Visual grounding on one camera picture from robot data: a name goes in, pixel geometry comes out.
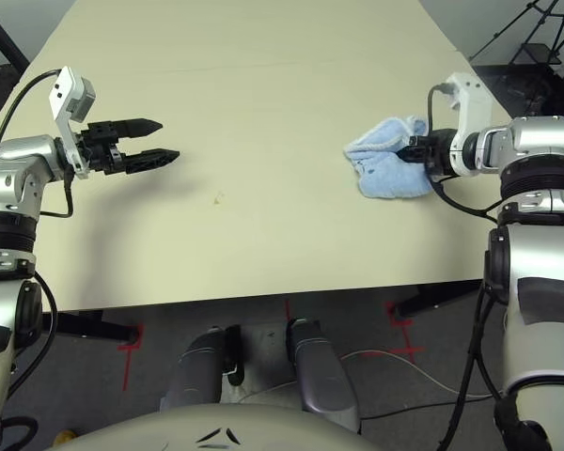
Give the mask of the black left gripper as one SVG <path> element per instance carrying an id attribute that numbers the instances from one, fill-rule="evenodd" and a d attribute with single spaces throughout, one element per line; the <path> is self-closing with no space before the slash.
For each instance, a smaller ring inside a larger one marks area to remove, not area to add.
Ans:
<path id="1" fill-rule="evenodd" d="M 171 149 L 149 149 L 123 156 L 117 144 L 120 138 L 139 138 L 159 131 L 163 125 L 152 119 L 134 118 L 89 123 L 77 134 L 78 148 L 89 169 L 105 175 L 125 172 L 127 175 L 146 172 L 173 163 L 180 153 Z"/>

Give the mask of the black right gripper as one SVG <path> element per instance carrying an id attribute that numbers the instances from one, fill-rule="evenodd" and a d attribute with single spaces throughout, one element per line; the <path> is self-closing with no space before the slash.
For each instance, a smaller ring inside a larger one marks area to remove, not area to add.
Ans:
<path id="1" fill-rule="evenodd" d="M 406 163 L 423 163 L 434 178 L 454 178 L 455 170 L 449 160 L 454 136 L 454 129 L 434 130 L 426 136 L 413 135 L 408 146 L 399 150 L 397 156 Z"/>

